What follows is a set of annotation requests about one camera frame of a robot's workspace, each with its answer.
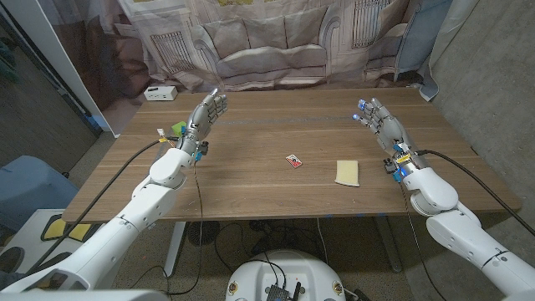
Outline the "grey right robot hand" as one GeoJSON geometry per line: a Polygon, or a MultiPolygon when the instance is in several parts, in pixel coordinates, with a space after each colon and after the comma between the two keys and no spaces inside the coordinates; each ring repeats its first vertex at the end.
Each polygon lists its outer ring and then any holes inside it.
{"type": "Polygon", "coordinates": [[[405,127],[378,99],[372,98],[370,102],[360,99],[358,108],[361,113],[353,114],[352,118],[376,136],[379,146],[387,154],[396,160],[410,154],[413,141],[405,127]]]}

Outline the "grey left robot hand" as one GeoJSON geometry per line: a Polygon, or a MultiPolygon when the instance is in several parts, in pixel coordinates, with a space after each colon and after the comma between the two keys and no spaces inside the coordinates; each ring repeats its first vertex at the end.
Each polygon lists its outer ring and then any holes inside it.
{"type": "Polygon", "coordinates": [[[227,97],[215,88],[191,112],[184,135],[179,139],[177,148],[192,155],[200,142],[206,139],[211,126],[227,111],[227,97]]]}

